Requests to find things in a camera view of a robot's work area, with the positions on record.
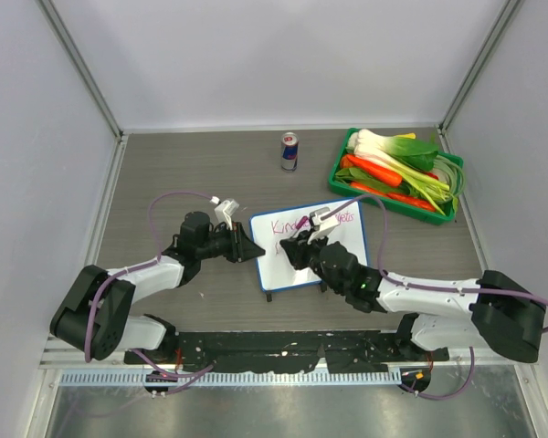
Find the blue framed whiteboard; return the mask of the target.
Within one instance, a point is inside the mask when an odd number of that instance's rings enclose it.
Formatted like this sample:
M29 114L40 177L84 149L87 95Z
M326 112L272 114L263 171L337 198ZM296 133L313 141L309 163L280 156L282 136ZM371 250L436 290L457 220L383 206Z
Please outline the blue framed whiteboard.
M250 217L251 238L265 250L265 255L258 257L256 264L260 288L267 296L321 282L310 269L310 260L320 253L319 244L310 245L306 249L293 246L291 253L288 254L280 242L297 237L303 231L309 231L311 225L308 216L311 213L321 209L333 211L345 202L345 199L339 199L327 203L304 204ZM330 232L327 243L340 243L347 252L357 257L360 264L367 265L370 257L361 205L353 203L335 217L339 226Z

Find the pink capped marker pen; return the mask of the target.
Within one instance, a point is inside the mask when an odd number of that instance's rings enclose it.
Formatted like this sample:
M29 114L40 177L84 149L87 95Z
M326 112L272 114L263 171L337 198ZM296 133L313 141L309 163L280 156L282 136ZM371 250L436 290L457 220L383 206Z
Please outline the pink capped marker pen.
M302 218L295 224L294 232L291 236L296 237L300 232L309 230L310 226L310 218L308 216L302 216Z

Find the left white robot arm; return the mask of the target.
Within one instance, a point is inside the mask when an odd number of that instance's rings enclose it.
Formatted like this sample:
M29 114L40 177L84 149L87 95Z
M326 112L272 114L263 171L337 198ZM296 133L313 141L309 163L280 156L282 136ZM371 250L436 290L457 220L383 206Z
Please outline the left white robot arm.
M191 212L159 258L120 269L84 266L51 319L50 334L82 351L87 362L144 349L165 364L176 352L174 327L153 316L132 317L132 304L188 284L206 259L242 263L265 254L240 222L214 225L208 214Z

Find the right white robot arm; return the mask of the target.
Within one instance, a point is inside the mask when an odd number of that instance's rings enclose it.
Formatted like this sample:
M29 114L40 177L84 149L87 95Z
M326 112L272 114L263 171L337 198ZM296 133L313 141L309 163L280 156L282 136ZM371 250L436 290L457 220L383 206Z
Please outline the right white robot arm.
M283 239L290 265L309 268L364 313L403 313L395 352L415 360L425 351L489 347L522 363L538 360L546 306L503 273L452 282L399 276L360 264L339 242L308 231Z

